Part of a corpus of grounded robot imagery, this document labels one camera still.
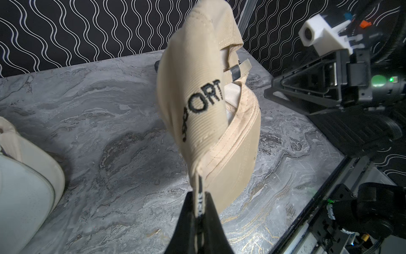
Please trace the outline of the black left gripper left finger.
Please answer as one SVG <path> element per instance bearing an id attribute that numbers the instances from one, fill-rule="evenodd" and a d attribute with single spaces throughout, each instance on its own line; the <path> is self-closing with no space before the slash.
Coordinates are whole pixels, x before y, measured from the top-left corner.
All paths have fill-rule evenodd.
<path id="1" fill-rule="evenodd" d="M 196 218 L 193 210 L 193 194 L 188 192 L 181 213 L 165 254 L 195 254 Z"/>

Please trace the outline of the beige cap with black lettering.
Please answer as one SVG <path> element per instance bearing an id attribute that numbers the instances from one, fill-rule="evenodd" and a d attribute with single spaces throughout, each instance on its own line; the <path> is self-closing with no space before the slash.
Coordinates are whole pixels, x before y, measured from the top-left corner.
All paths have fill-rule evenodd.
<path id="1" fill-rule="evenodd" d="M 196 217 L 210 193 L 222 212 L 255 168 L 261 112 L 246 85 L 251 63 L 230 5 L 199 1 L 170 38 L 158 66 L 161 117 L 188 166 Z"/>

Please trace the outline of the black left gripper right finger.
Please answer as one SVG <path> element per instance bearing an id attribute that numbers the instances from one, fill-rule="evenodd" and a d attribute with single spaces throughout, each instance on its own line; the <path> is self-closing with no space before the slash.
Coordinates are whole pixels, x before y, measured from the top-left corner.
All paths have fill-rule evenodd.
<path id="1" fill-rule="evenodd" d="M 234 252 L 225 236 L 214 201 L 208 192 L 205 193 L 205 205 L 201 253 L 233 254 Z"/>

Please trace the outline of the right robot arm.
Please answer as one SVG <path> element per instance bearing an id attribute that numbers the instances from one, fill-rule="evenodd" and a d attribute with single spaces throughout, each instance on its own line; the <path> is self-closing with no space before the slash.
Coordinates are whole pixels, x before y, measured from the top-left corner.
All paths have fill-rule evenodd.
<path id="1" fill-rule="evenodd" d="M 265 98 L 306 115 L 348 157 L 386 148 L 406 135 L 406 62 L 376 63 L 368 49 L 334 50 L 275 77 Z M 406 193 L 365 183 L 331 206 L 344 230 L 374 238 L 406 236 Z"/>

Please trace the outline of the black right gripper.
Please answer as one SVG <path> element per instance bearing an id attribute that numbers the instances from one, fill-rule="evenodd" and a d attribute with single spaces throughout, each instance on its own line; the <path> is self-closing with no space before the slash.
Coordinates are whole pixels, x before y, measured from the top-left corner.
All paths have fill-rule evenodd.
<path id="1" fill-rule="evenodd" d="M 406 99 L 406 70 L 373 64 L 367 49 L 336 51 L 273 79 L 264 97 L 302 115 L 341 112 L 283 93 L 338 95 L 337 105 L 392 105 Z"/>

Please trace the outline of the cream baseball cap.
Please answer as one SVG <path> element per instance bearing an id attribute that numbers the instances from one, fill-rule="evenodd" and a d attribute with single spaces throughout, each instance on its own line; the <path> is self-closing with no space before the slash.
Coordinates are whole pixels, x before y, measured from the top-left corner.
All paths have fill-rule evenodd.
<path id="1" fill-rule="evenodd" d="M 65 176 L 60 165 L 48 153 L 22 137 L 15 126 L 3 117 L 1 147 L 7 156 L 32 168 L 49 181 L 55 192 L 53 207 L 56 207 L 65 186 Z"/>

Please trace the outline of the white baseball cap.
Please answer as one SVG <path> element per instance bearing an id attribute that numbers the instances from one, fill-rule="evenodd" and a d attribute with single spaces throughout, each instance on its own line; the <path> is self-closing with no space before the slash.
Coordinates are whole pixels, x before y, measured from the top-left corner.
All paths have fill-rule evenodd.
<path id="1" fill-rule="evenodd" d="M 32 168 L 1 155 L 1 253 L 18 254 L 49 215 L 50 183 Z"/>

